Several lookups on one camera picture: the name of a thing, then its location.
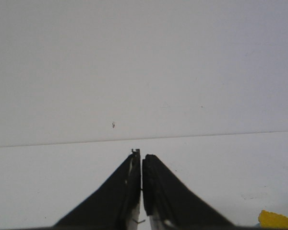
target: white floor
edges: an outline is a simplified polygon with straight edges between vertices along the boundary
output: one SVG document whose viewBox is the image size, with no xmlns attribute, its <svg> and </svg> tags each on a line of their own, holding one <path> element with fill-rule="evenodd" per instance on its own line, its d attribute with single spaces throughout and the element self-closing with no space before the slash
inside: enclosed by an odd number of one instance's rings
<svg viewBox="0 0 288 230">
<path fill-rule="evenodd" d="M 0 148 L 0 229 L 53 225 L 131 148 L 157 155 L 234 224 L 255 225 L 262 209 L 288 216 L 288 132 L 279 132 Z"/>
</svg>

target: yellow sponge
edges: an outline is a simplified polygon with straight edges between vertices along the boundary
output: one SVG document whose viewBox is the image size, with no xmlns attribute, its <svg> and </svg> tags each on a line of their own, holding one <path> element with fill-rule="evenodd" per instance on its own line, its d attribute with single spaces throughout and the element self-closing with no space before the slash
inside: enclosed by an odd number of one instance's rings
<svg viewBox="0 0 288 230">
<path fill-rule="evenodd" d="M 258 217 L 262 228 L 288 229 L 288 217 L 262 210 Z"/>
</svg>

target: yellow object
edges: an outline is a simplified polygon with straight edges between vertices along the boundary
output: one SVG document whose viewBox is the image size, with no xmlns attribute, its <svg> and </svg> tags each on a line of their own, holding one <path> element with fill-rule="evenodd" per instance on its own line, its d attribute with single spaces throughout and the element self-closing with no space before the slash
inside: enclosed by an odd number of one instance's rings
<svg viewBox="0 0 288 230">
<path fill-rule="evenodd" d="M 288 217 L 262 210 L 258 217 L 262 228 L 288 229 Z"/>
</svg>

